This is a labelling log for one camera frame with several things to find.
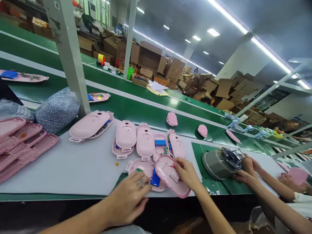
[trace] ceiling light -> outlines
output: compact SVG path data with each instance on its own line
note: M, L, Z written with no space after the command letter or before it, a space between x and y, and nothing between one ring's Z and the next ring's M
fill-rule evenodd
M201 39L198 36L193 36L196 41L200 41Z
M298 80L298 83L299 83L302 87L304 87L304 88L306 88L306 89L310 89L310 87L309 87L303 80Z
M213 36L220 36L220 34L214 29L208 29L207 32L209 32Z
M153 42L153 43L159 45L160 47L165 48L167 51L173 53L173 54L176 55L177 57L180 57L180 58L184 59L185 61L187 61L187 62L193 64L194 66L196 66L196 67L198 67L198 68L204 70L204 71L207 72L207 73L211 73L214 77L216 76L216 75L213 74L211 71L208 71L207 69L204 69L203 67L199 66L198 64L196 64L196 63L194 63L194 62L192 62L192 61L190 61L190 60L184 58L184 57L181 56L180 54L174 52L173 50L170 50L169 48L163 46L162 44L158 43L157 41L155 41L155 40L153 40L153 39L147 37L147 36L144 35L143 33L140 33L139 31L137 31L137 30L135 30L135 29L133 29L133 31L136 32L137 34L140 34L141 36L145 37L146 39L149 39L151 42Z
M142 12L142 13L144 14L144 11L143 11L142 9L140 9L140 8L137 7L137 10L140 11L140 12Z

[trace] pink device housing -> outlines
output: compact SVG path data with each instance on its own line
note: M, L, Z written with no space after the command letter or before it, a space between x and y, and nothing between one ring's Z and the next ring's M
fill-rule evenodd
M75 123L69 133L70 141L81 142L86 139L93 139L101 135L114 121L114 113L109 111L94 111L87 114Z
M168 149L169 149L168 136L169 136L169 140L170 140L171 147L172 147L172 151L170 151L170 154L174 158L186 159L187 158L186 150L184 149L179 136L175 133L173 129L170 129L167 132L166 142L167 142Z
M178 125L178 120L176 119L176 115L173 112L168 113L166 121L171 126L177 126Z
M151 179L153 176L155 163L150 161L142 161L141 159L136 159L134 161L129 161L126 171L128 174L131 174L132 172L136 171L137 168L141 169L144 174ZM160 180L159 187L152 186L152 190L154 192L163 192L166 189L166 184L162 180Z
M137 127L136 150L142 161L149 161L155 151L155 139L153 130L147 123L141 123Z
M123 120L118 123L116 137L112 146L112 152L117 156L117 159L126 159L133 152L134 145L137 142L136 134L134 123L129 120Z
M170 156L161 156L155 166L156 173L160 179L178 195L178 197L186 198L191 190L185 183L183 183L183 181L181 181L181 177L176 171L174 163L177 162Z
M208 136L208 129L205 125L201 124L198 126L197 131L199 132L200 135L202 135L203 137L207 137Z

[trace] hand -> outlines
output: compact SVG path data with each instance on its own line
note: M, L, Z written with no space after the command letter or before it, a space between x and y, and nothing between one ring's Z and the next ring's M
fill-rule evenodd
M176 158L175 169L180 174L183 182L195 192L196 189L202 187L202 183L199 180L193 164L185 159Z
M152 189L149 181L143 172L133 172L99 203L108 227L130 224L143 213L148 201L144 196Z
M308 187L308 184L304 182L302 185L297 185L291 179L291 176L285 173L282 173L279 176L279 181L286 185L288 188L292 189L294 192L304 193Z

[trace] blue part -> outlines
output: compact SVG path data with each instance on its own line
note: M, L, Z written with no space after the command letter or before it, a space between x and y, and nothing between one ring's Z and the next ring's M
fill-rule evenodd
M159 183L160 183L160 178L159 178L159 176L156 174L155 167L154 167L153 177L152 177L152 181L150 182L150 184L151 184L152 186L159 187Z
M156 146L166 146L166 140L155 140L155 145Z
M5 78L9 78L11 80L14 80L14 78L17 77L18 74L15 71L4 71L4 72L1 73L0 76L3 76Z

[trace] white wall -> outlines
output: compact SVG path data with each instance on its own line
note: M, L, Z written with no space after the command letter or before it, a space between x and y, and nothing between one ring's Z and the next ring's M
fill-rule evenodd
M267 114L272 112L285 119L302 115L302 120L312 123L312 95L292 93L265 111Z

